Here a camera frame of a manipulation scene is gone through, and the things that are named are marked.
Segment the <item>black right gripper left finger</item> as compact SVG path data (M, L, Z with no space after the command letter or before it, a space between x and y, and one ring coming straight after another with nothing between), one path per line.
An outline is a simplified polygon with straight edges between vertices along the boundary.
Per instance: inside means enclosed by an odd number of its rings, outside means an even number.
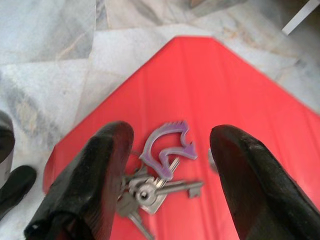
M96 132L50 186L27 240L108 240L134 140L124 121Z

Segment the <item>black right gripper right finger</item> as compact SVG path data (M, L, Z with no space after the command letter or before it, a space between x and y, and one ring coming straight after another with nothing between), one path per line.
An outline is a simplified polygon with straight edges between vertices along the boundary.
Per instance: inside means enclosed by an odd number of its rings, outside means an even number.
M260 140L223 124L209 141L241 240L319 239L319 210Z

